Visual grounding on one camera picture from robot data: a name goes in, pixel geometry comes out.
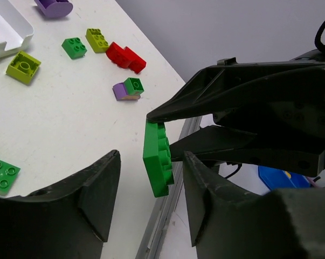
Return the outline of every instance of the red toy brick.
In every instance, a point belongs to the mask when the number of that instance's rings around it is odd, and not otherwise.
[[[131,64],[129,65],[129,68],[132,71],[134,71],[136,74],[140,73],[146,67],[147,62],[145,62],[139,55],[137,55],[129,47],[125,47],[124,51],[127,58],[132,60]]]
[[[106,51],[106,55],[112,62],[122,69],[127,69],[132,62],[132,60],[127,57],[125,50],[123,50],[116,42],[111,43]]]

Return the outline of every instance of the wall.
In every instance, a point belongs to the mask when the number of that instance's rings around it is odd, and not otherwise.
[[[117,2],[184,80],[222,58],[241,63],[294,58],[314,48],[325,20],[325,0]]]

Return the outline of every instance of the red object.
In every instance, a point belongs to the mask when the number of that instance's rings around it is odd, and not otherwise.
[[[106,51],[106,55],[113,63],[122,69],[127,69],[132,63],[132,60],[127,57],[125,50],[123,50],[116,42],[111,43]]]
[[[140,73],[146,67],[147,62],[145,62],[139,55],[133,52],[129,47],[125,47],[124,52],[126,57],[132,61],[131,64],[129,65],[129,69],[134,71],[136,74]]]

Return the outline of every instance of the purple toy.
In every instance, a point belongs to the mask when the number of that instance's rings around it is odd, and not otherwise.
[[[129,96],[124,83],[119,83],[113,86],[113,92],[117,101],[124,101],[124,100],[138,100],[140,99],[140,95],[137,96]]]
[[[60,18],[67,16],[73,8],[68,0],[35,0],[39,9],[48,18]]]

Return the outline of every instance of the white container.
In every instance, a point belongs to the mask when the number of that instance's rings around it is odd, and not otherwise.
[[[25,50],[33,34],[32,25],[15,7],[8,0],[0,0],[0,57]]]

